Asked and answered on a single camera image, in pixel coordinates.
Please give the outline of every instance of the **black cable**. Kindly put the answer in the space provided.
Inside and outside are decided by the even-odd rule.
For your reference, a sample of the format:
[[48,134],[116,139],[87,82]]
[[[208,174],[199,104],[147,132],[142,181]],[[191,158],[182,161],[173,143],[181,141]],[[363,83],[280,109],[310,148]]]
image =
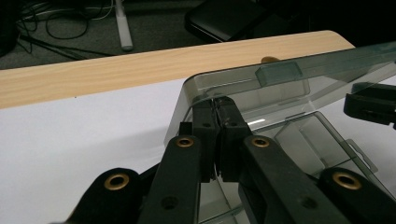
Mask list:
[[[97,13],[94,17],[97,17],[102,12],[102,9],[104,7],[104,1],[102,0],[101,3],[102,3],[102,5],[101,5],[101,8],[100,8],[100,12]],[[20,42],[18,42],[18,45],[21,46],[26,52],[32,53],[33,52],[33,45],[37,45],[37,46],[39,46],[39,47],[41,47],[43,49],[47,49],[47,50],[52,51],[54,53],[57,53],[57,54],[59,54],[61,56],[64,56],[66,58],[69,58],[71,60],[76,60],[76,61],[77,60],[85,60],[87,58],[82,56],[82,55],[79,55],[79,54],[75,53],[74,51],[91,53],[91,54],[97,54],[97,55],[102,55],[102,56],[114,56],[112,54],[107,54],[107,53],[93,51],[93,50],[86,50],[86,49],[78,49],[78,48],[70,48],[70,47],[65,47],[65,46],[53,45],[53,44],[50,44],[50,43],[47,43],[47,42],[44,42],[44,41],[41,41],[41,40],[33,38],[30,35],[30,33],[36,31],[37,26],[38,26],[38,22],[39,22],[39,19],[37,18],[37,11],[36,10],[37,9],[41,9],[43,7],[45,7],[45,8],[44,8],[44,10],[41,10],[41,12],[44,12],[44,11],[48,10],[49,8],[51,8],[51,5],[50,5],[49,2],[34,3],[34,4],[32,4],[32,5],[28,6],[28,7],[25,6],[24,9],[23,9],[24,11],[26,11],[26,10],[29,11],[29,13],[28,12],[22,13],[23,17],[21,17],[18,26],[20,27],[22,32],[24,32],[24,34],[21,32],[19,39],[28,42],[30,44],[30,49],[26,48]],[[48,27],[48,21],[55,20],[55,19],[61,18],[63,16],[80,16],[80,17],[82,17],[83,20],[86,22],[84,31],[81,34],[79,34],[79,35],[71,36],[71,37],[59,37],[59,36],[53,35],[50,32],[50,29]],[[48,16],[44,21],[46,22],[46,31],[47,31],[47,33],[50,36],[52,36],[53,38],[57,38],[57,39],[74,39],[74,38],[77,38],[77,37],[80,37],[80,36],[84,35],[87,32],[88,25],[89,25],[88,24],[89,19],[87,19],[87,18],[88,17],[86,15],[83,15],[82,12],[78,12],[77,14],[76,14],[76,12],[75,12],[75,14],[54,13],[54,14]],[[26,25],[26,22],[33,22],[35,27],[33,29],[32,28],[29,29],[27,27],[27,25]]]
[[80,52],[86,52],[86,53],[92,53],[92,54],[97,54],[97,55],[102,55],[102,56],[107,56],[107,57],[114,56],[112,54],[107,54],[107,53],[93,51],[93,50],[77,49],[77,48],[70,48],[70,47],[65,47],[65,46],[53,45],[53,44],[49,44],[49,43],[46,43],[44,41],[35,39],[35,38],[33,38],[33,37],[29,36],[29,35],[21,35],[20,38],[22,40],[25,40],[25,41],[29,42],[29,43],[38,45],[39,47],[42,47],[44,49],[48,49],[48,50],[50,50],[52,52],[58,53],[58,54],[60,54],[60,55],[62,55],[64,57],[67,57],[67,58],[70,58],[70,59],[73,59],[73,60],[85,60],[87,58],[84,57],[84,56],[81,56],[79,54],[76,54],[72,50],[80,51]]
[[97,18],[100,14],[102,14],[104,7],[105,7],[105,0],[101,0],[101,5],[100,5],[100,8],[99,8],[99,11],[94,16],[91,16],[91,17],[85,16],[86,19],[87,20],[92,20],[92,19]]
[[48,18],[47,18],[47,20],[46,20],[46,31],[47,31],[47,34],[48,34],[49,36],[51,36],[52,38],[55,38],[55,39],[63,39],[63,40],[66,40],[66,39],[76,39],[76,38],[79,38],[79,37],[85,35],[85,34],[87,33],[87,31],[88,31],[89,20],[85,19],[84,16],[82,16],[81,14],[77,14],[77,15],[81,16],[81,17],[82,17],[82,20],[85,21],[84,30],[83,30],[80,34],[78,34],[78,35],[73,35],[73,36],[68,36],[68,37],[60,37],[60,36],[54,35],[54,34],[50,31],[49,22],[50,22],[51,20],[55,20],[55,19],[59,19],[59,18],[64,18],[64,17],[69,18],[69,19],[72,19],[73,16],[76,16],[76,15],[70,15],[70,14],[68,15],[68,14],[66,14],[66,13],[56,13],[56,14],[52,14],[52,15],[48,16]]

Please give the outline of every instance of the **clear plastic box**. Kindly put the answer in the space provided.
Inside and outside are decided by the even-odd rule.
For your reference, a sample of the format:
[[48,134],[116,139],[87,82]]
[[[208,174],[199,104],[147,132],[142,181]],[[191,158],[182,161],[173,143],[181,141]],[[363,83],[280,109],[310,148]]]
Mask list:
[[[366,176],[388,192],[374,175],[375,165],[353,140],[345,140],[319,110],[342,100],[347,93],[396,75],[395,61],[396,42],[391,42],[190,77],[182,87],[164,142],[177,135],[181,121],[191,121],[194,104],[228,96],[250,129],[276,140],[304,172],[318,176],[325,168],[341,166]],[[343,113],[342,108],[336,113]],[[237,192],[233,193],[235,184],[215,182],[203,184],[202,197],[210,195],[209,186],[215,186],[222,192],[223,201],[209,203],[203,198],[201,211],[210,212],[201,214],[201,220],[232,214],[230,211],[239,208]],[[216,210],[221,203],[228,204],[226,211]],[[247,221],[238,216],[228,215],[229,221],[223,221]]]

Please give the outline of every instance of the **clear plastic cover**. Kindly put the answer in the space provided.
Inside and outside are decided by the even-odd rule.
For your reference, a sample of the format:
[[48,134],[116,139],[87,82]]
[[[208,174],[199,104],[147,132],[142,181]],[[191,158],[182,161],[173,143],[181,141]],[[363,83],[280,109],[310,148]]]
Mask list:
[[[391,42],[190,77],[182,87],[164,142],[177,135],[181,121],[192,121],[195,103],[228,96],[250,129],[277,141],[304,172],[318,176],[325,168],[344,167],[366,176],[391,196],[374,175],[376,166],[318,110],[396,75],[395,62],[396,42]],[[225,223],[247,223],[244,212],[238,210],[237,192],[226,193],[235,184],[215,182],[219,184],[203,184],[201,201],[206,203],[201,204],[200,220],[217,223],[217,217],[223,217]],[[216,190],[221,192],[222,203],[229,205],[225,210],[214,209],[219,202],[205,199]]]

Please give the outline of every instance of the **black plastic part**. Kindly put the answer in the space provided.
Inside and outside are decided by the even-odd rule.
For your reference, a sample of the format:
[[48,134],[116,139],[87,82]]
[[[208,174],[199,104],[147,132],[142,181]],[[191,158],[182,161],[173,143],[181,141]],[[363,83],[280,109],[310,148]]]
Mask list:
[[[265,218],[268,216],[268,206],[248,172],[243,171],[241,174],[238,194],[244,205],[250,224],[264,223]],[[278,215],[281,215],[283,210],[276,209],[276,211]],[[285,218],[285,220],[290,220],[288,214],[283,214],[281,217]]]
[[192,122],[180,122],[178,135],[192,135]]
[[221,127],[216,167],[224,182],[237,182],[242,169],[239,148],[244,138],[251,135],[251,130],[233,99],[221,97],[215,99],[215,104]]
[[375,84],[354,94],[347,94],[344,113],[355,119],[384,125],[395,123],[396,87]]
[[199,138],[201,151],[201,182],[215,179],[215,152],[219,125],[216,110],[211,100],[203,101],[192,107],[192,135]]
[[65,223],[135,223],[142,203],[141,190],[135,171],[109,170],[93,181]]
[[154,180],[155,175],[157,174],[158,167],[160,166],[159,163],[155,164],[147,171],[143,172],[139,175],[141,180],[142,186],[142,194],[143,196],[147,196],[149,194],[149,190],[151,189],[152,181]]
[[0,57],[12,51],[17,45],[19,17],[17,0],[0,0]]
[[246,35],[270,13],[249,0],[207,0],[185,16],[185,28],[208,43]]
[[191,135],[169,141],[137,223],[197,222],[200,151],[199,139]]
[[318,186],[353,223],[396,223],[396,202],[358,174],[343,168],[327,169]]
[[241,155],[267,205],[266,223],[349,223],[272,139],[247,137]]

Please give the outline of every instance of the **gray carpet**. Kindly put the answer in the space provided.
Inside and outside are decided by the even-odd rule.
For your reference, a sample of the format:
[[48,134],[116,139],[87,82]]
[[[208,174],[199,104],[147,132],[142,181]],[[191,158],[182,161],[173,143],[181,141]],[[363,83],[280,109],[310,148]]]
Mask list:
[[[183,24],[184,14],[201,2],[201,0],[124,1],[123,5],[134,42],[134,49],[129,52],[120,48],[114,10],[102,20],[89,21],[87,33],[76,39],[60,40],[49,36],[43,21],[38,23],[37,30],[32,32],[31,36],[54,45],[100,51],[112,55],[203,45],[205,42],[188,33]],[[84,27],[84,21],[79,20],[60,18],[49,22],[49,30],[56,36],[78,35]],[[19,42],[27,49],[30,48],[26,41],[20,40]],[[91,53],[78,52],[78,54],[87,59],[104,57]],[[36,45],[33,45],[32,53],[26,52],[18,45],[9,54],[0,58],[0,69],[71,61],[73,60]]]

